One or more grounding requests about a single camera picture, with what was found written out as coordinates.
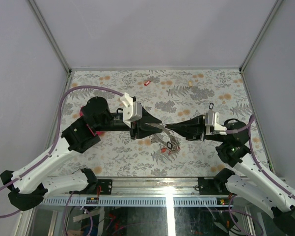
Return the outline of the large metal keyring with keys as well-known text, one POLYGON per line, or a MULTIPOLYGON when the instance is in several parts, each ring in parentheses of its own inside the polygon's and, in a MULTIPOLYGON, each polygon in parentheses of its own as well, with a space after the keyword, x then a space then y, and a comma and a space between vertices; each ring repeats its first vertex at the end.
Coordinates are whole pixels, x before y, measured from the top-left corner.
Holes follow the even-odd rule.
POLYGON ((168 155, 179 153, 181 150, 180 140, 174 135, 173 131, 165 128, 161 123, 150 125, 154 128, 161 129, 161 133, 153 134, 150 137, 153 151, 168 155))

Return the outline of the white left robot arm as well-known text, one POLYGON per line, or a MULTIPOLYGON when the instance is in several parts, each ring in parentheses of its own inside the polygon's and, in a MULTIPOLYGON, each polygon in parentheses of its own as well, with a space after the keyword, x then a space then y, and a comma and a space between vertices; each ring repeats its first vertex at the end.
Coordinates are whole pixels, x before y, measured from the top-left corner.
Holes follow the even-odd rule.
POLYGON ((49 150, 17 171, 4 171, 0 178, 9 189, 10 203, 21 211, 32 209, 48 197, 66 192, 92 194, 99 190, 98 179, 89 168, 67 176, 51 174, 65 162, 100 142, 100 132, 128 131, 131 139, 143 139, 162 130, 161 120, 149 114, 135 97, 124 94, 123 107, 110 112, 103 97, 93 97, 80 110, 80 117, 62 131, 49 150))

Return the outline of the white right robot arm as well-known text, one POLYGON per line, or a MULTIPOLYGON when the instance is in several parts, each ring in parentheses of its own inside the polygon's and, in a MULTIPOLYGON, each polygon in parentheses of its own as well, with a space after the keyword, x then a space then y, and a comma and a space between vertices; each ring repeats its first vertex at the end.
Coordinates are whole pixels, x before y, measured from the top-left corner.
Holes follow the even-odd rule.
POLYGON ((254 119, 251 115, 248 123, 232 118, 220 124, 218 113, 206 112, 165 127, 187 141, 220 142, 217 155, 229 168, 214 177, 215 191, 243 197, 263 210, 283 233, 295 236, 295 189, 256 158, 250 138, 254 119))

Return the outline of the black tag with key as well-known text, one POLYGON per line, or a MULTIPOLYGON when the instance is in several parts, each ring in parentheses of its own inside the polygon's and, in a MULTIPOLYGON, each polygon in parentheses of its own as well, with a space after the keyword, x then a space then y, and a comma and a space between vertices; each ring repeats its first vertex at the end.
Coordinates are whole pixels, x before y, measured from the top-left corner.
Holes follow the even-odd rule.
POLYGON ((210 103, 209 104, 209 112, 213 112, 214 111, 213 108, 214 108, 214 103, 210 103))

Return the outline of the aluminium front rail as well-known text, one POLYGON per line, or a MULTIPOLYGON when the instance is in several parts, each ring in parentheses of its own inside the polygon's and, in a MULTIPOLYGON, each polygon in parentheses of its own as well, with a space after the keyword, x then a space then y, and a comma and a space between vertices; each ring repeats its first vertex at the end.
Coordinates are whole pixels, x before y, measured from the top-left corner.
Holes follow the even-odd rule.
POLYGON ((44 199, 46 206, 224 207, 229 196, 225 186, 217 189, 212 177, 116 177, 99 179, 100 194, 57 194, 44 199))

